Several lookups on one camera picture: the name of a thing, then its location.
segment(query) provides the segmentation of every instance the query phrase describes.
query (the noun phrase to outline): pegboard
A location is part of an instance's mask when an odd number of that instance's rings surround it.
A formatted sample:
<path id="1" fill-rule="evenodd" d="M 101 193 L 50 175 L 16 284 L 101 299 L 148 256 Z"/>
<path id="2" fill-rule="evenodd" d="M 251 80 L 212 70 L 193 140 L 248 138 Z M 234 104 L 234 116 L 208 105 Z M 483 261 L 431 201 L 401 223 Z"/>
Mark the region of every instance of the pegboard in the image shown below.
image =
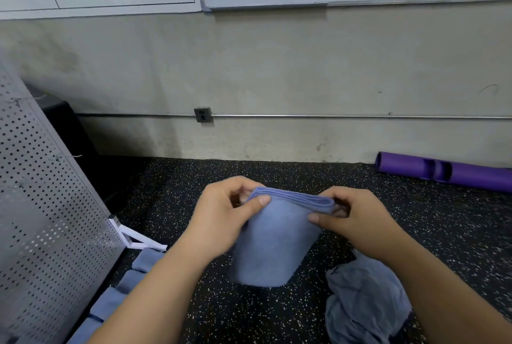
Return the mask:
<path id="1" fill-rule="evenodd" d="M 124 244 L 0 54 L 0 336 L 61 343 Z"/>

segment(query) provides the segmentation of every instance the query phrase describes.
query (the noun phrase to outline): blue towel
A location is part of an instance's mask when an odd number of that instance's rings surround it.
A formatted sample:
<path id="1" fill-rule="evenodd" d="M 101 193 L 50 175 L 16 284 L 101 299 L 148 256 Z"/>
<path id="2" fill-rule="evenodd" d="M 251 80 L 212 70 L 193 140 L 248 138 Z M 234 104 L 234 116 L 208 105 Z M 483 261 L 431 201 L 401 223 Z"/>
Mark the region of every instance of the blue towel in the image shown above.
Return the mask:
<path id="1" fill-rule="evenodd" d="M 101 322 L 87 317 L 82 325 L 75 331 L 74 335 L 67 341 L 67 344 L 84 344 L 86 343 L 94 331 L 101 327 Z"/>
<path id="2" fill-rule="evenodd" d="M 249 200 L 261 195 L 270 195 L 272 200 L 243 227 L 234 248 L 230 278 L 245 285 L 281 286 L 322 232 L 307 216 L 332 213 L 334 201 L 272 188 L 256 188 Z"/>
<path id="3" fill-rule="evenodd" d="M 109 318 L 116 308 L 123 303 L 126 295 L 119 290 L 109 287 L 105 290 L 91 308 L 91 314 L 105 321 Z"/>
<path id="4" fill-rule="evenodd" d="M 130 293 L 135 286 L 138 285 L 140 281 L 146 276 L 145 273 L 141 273 L 136 270 L 128 270 L 125 275 L 119 281 L 119 284 L 116 286 L 116 289 L 119 290 L 123 294 Z"/>
<path id="5" fill-rule="evenodd" d="M 354 250 L 356 260 L 326 273 L 334 295 L 325 325 L 333 344 L 383 344 L 398 333 L 412 310 L 405 289 L 383 263 Z"/>
<path id="6" fill-rule="evenodd" d="M 152 250 L 150 248 L 144 248 L 144 250 L 140 251 L 139 256 L 136 257 L 131 264 L 131 268 L 137 271 L 148 273 L 155 265 L 155 263 L 163 258 L 163 255 L 163 252 Z"/>

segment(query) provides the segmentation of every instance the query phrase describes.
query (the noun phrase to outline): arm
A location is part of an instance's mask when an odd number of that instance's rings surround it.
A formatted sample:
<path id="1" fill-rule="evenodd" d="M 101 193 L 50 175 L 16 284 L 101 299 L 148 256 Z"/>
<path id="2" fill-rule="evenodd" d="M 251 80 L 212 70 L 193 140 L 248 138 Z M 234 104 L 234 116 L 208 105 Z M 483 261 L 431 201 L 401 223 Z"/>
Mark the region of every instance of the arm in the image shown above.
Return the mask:
<path id="1" fill-rule="evenodd" d="M 334 186 L 322 193 L 350 207 L 348 218 L 310 221 L 349 239 L 394 271 L 434 344 L 512 342 L 512 325 L 438 258 L 407 235 L 370 191 Z"/>
<path id="2" fill-rule="evenodd" d="M 103 323 L 89 344 L 159 344 L 178 340 L 190 299 L 204 268 L 226 252 L 244 223 L 270 202 L 259 196 L 244 202 L 257 186 L 244 177 L 208 185 L 189 226 L 172 248 Z"/>

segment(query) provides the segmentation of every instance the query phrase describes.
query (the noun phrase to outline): hand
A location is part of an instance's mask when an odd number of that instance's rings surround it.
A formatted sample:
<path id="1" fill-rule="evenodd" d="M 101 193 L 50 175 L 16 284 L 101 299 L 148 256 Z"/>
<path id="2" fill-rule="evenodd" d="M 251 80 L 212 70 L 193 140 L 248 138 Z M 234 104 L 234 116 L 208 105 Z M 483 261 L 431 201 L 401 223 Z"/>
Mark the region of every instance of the hand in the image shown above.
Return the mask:
<path id="1" fill-rule="evenodd" d="M 242 176 L 208 185 L 180 239 L 206 264 L 224 254 L 237 240 L 245 222 L 270 202 L 267 195 L 245 202 L 258 186 L 263 185 Z M 245 204 L 234 208 L 233 203 Z"/>
<path id="2" fill-rule="evenodd" d="M 349 239 L 350 243 L 368 257 L 385 261 L 390 251 L 409 237 L 393 220 L 386 207 L 366 189 L 333 186 L 321 196 L 341 200 L 349 205 L 347 218 L 312 213 L 309 220 Z"/>

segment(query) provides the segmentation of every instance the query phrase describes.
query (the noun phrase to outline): person's left hand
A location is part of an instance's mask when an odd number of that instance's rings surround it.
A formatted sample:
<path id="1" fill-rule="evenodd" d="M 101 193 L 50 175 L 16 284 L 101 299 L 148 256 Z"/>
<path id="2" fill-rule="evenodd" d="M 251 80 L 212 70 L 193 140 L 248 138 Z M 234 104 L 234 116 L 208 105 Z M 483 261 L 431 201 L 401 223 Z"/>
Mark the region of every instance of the person's left hand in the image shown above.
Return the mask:
<path id="1" fill-rule="evenodd" d="M 237 240 L 245 222 L 270 202 L 266 195 L 245 202 L 258 186 L 263 185 L 242 176 L 208 185 L 180 239 L 205 263 L 224 254 Z"/>

